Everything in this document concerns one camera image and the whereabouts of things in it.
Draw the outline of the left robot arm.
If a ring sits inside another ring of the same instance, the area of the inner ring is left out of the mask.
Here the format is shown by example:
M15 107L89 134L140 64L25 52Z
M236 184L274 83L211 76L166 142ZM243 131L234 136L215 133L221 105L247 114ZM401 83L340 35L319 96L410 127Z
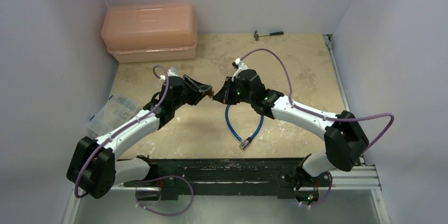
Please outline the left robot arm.
M80 139L66 174L74 183L75 196L103 197L116 183L118 158L124 152L170 122L180 107L195 106L206 96L213 96L211 85L187 75L169 76L161 90L129 121L95 139Z

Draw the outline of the brass padlock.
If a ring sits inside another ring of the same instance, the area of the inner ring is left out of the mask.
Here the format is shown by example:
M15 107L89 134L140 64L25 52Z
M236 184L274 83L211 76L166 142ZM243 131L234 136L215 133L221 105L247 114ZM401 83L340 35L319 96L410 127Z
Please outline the brass padlock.
M213 90L208 91L208 92L207 92L207 96L208 96L211 100L213 100L214 91L213 91Z

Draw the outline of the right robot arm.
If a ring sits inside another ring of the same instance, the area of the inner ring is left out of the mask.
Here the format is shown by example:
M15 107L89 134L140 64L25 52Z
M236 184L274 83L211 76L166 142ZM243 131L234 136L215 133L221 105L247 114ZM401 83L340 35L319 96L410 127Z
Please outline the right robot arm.
M330 170L351 171L369 144L352 113L344 110L334 114L314 109L316 116L308 114L308 106L290 101L282 92L266 88L253 69L243 70L236 77L227 77L213 99L225 105L250 104L259 115L291 123L321 138L325 150L307 157L296 172L302 185L310 185L317 176Z

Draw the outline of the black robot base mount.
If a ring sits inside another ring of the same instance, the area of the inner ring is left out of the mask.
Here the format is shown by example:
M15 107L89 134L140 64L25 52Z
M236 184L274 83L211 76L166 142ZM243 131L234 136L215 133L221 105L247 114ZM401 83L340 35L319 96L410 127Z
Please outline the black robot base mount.
M148 177L125 187L161 189L161 200L180 195L274 196L317 201L330 185L328 172L312 178L299 170L301 157L152 159Z

